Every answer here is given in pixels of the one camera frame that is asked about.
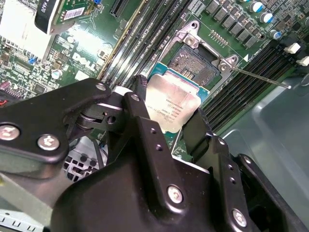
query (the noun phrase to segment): screw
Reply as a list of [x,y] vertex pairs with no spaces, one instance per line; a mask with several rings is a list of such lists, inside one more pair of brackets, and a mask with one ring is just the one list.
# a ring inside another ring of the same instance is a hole
[[222,138],[218,138],[218,140],[219,140],[219,142],[220,142],[222,145],[225,144],[225,142],[224,142],[224,140],[223,140]]
[[10,141],[16,139],[20,131],[15,126],[3,125],[0,126],[0,139]]
[[191,37],[189,37],[189,38],[186,39],[187,45],[192,45],[193,42],[194,42],[194,41],[193,41],[193,39],[192,39]]
[[245,161],[250,164],[251,163],[251,160],[249,160],[246,156],[243,157],[245,159]]
[[133,98],[133,99],[136,100],[137,102],[140,101],[140,98],[139,98],[136,94],[131,95],[131,98]]
[[51,134],[43,135],[38,140],[38,146],[45,151],[56,150],[59,147],[59,145],[60,145],[59,140]]
[[183,194],[175,186],[169,186],[168,195],[172,202],[179,204],[183,201]]
[[219,69],[220,71],[224,72],[226,70],[227,66],[225,64],[220,65]]
[[247,226],[247,221],[245,219],[245,216],[237,209],[233,210],[233,217],[237,224],[239,224],[241,227],[246,227]]
[[102,90],[102,91],[105,91],[105,90],[106,90],[106,87],[105,87],[103,84],[97,84],[96,87],[97,87],[99,90]]

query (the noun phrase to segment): pcie slot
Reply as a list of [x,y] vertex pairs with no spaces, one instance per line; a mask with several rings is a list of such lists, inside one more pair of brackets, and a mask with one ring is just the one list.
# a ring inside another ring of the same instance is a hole
[[128,0],[116,0],[112,5],[110,14],[116,18],[119,17],[119,15],[121,15],[122,11],[124,10],[128,2],[129,2]]

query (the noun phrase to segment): black memory slot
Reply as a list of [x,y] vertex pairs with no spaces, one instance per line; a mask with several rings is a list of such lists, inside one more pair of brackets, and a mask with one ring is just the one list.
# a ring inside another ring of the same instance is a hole
[[[253,59],[245,70],[278,80],[291,67],[290,61],[270,44]],[[270,85],[268,82],[242,73],[236,75],[203,109],[212,129],[220,130],[247,106],[252,106],[254,100]]]

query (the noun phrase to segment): blue component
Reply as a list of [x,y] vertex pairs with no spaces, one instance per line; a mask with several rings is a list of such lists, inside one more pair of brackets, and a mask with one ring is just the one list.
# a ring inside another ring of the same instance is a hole
[[261,6],[259,9],[257,9],[256,12],[260,12],[263,9],[263,6]]
[[28,63],[29,64],[34,64],[35,62],[37,62],[38,58],[37,57],[32,57],[29,59]]
[[160,75],[164,75],[167,71],[170,71],[171,73],[174,73],[176,76],[180,77],[181,79],[185,80],[186,82],[196,86],[199,88],[199,91],[197,93],[197,96],[199,98],[201,98],[202,103],[205,101],[205,99],[207,98],[207,96],[209,95],[209,91],[205,88],[203,88],[202,86],[199,86],[197,83],[195,83],[194,81],[191,81],[190,79],[184,77],[183,75],[181,75],[180,73],[174,71],[173,69],[169,69],[166,65],[162,64],[162,63],[157,63],[155,65],[155,67],[153,68],[148,81],[150,80],[150,78],[154,75],[154,74],[160,74]]

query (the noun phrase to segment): electronic component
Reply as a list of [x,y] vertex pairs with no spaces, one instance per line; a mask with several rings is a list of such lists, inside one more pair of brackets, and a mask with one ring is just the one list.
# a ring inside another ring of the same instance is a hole
[[57,69],[60,69],[60,68],[61,68],[61,64],[60,64],[60,63],[55,62],[55,63],[53,64],[53,69],[57,70]]
[[169,68],[202,87],[206,87],[215,76],[220,75],[217,68],[186,45],[179,49],[172,58]]
[[52,71],[51,77],[55,80],[58,80],[62,76],[62,74],[63,74],[62,71],[57,69],[57,70]]
[[291,18],[291,16],[288,14],[283,20],[284,20],[284,22],[287,22],[287,21],[290,20],[290,18]]
[[44,34],[35,27],[34,14],[32,9],[17,0],[5,1],[0,35],[3,37],[2,40],[6,40],[7,45],[26,50],[44,61],[54,37]]
[[12,83],[10,81],[4,81],[0,84],[0,90],[5,90],[9,87],[11,87]]
[[239,21],[239,22],[242,22],[245,18],[246,18],[246,16],[241,15],[241,16],[239,16],[238,21]]
[[227,19],[222,23],[222,26],[224,26],[225,28],[230,28],[230,26],[236,22],[236,19],[232,16],[227,17]]
[[227,8],[229,5],[231,4],[231,2],[229,0],[226,0],[224,3],[223,3],[223,7],[224,8]]
[[9,61],[10,61],[10,55],[7,53],[2,53],[0,60],[2,61],[2,64],[4,66],[8,66],[9,65]]
[[260,22],[261,23],[270,23],[272,21],[273,15],[271,13],[261,13]]
[[33,88],[33,92],[36,94],[43,94],[45,92],[45,88],[39,84],[36,84]]
[[263,9],[263,4],[259,1],[254,1],[249,6],[249,10],[254,13],[260,12],[262,9]]
[[260,32],[260,30],[258,28],[256,28],[252,31],[252,35],[256,36],[259,32]]
[[271,30],[269,32],[269,36],[270,36],[270,38],[272,38],[274,40],[279,40],[279,39],[281,39],[282,34],[281,34],[280,31]]
[[300,45],[298,43],[294,43],[284,49],[285,52],[290,54],[295,54],[300,49]]
[[284,21],[281,21],[279,22],[277,25],[276,25],[276,29],[277,30],[283,30],[285,28],[286,24]]
[[247,39],[247,42],[245,42],[244,45],[245,45],[247,48],[250,48],[250,47],[252,47],[252,46],[256,43],[257,38],[255,38],[255,37],[253,37],[253,36],[249,36],[248,38],[249,38],[249,39]]
[[110,14],[114,17],[119,17],[126,7],[129,0],[116,0],[114,4],[112,5],[112,8],[110,10]]
[[249,22],[245,25],[245,28],[246,28],[246,29],[249,29],[252,25],[253,25],[253,23],[249,21]]
[[240,32],[241,29],[242,29],[242,25],[241,25],[240,23],[236,23],[236,24],[232,27],[232,29],[230,30],[230,32],[231,32],[232,34],[234,34],[234,35],[237,35],[237,34]]
[[79,0],[39,0],[34,23],[44,33],[60,34],[71,28],[78,17],[87,15],[94,7],[94,2]]
[[305,24],[306,27],[309,27],[309,17],[307,17],[307,18],[305,19],[305,23],[304,23],[304,24]]
[[296,22],[296,23],[292,26],[292,28],[293,28],[294,31],[297,31],[297,30],[299,30],[299,29],[301,28],[301,25],[300,25],[300,23]]
[[206,12],[209,14],[214,13],[219,7],[219,3],[216,0],[210,2],[210,4],[206,7]]
[[309,56],[302,58],[301,60],[296,61],[301,66],[308,66],[309,65]]
[[244,42],[245,39],[250,35],[250,33],[247,30],[244,30],[238,37],[240,41]]
[[214,18],[221,22],[222,19],[227,15],[227,10],[225,8],[221,8],[218,13],[216,13],[216,15],[214,16]]
[[156,64],[145,101],[150,119],[157,121],[163,131],[177,133],[202,103],[199,91],[198,85],[179,73]]
[[231,15],[235,15],[238,11],[239,11],[239,9],[238,9],[237,7],[234,7],[234,8],[231,10]]

